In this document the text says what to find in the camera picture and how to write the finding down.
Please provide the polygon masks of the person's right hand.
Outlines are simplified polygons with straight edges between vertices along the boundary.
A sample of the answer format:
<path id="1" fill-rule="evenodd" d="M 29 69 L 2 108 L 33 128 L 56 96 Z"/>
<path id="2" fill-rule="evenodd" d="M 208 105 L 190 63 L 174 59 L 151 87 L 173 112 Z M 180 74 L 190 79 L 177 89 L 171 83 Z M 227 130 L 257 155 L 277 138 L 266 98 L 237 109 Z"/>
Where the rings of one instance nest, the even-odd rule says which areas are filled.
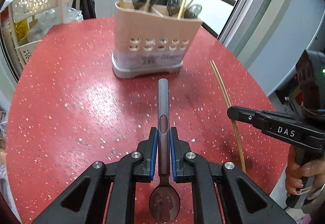
<path id="1" fill-rule="evenodd" d="M 296 195 L 297 189 L 303 188 L 302 177 L 315 176 L 315 181 L 311 191 L 316 191 L 324 185 L 324 157 L 313 160 L 302 166 L 296 163 L 296 147 L 290 146 L 288 153 L 288 163 L 285 170 L 285 188 L 289 194 Z"/>

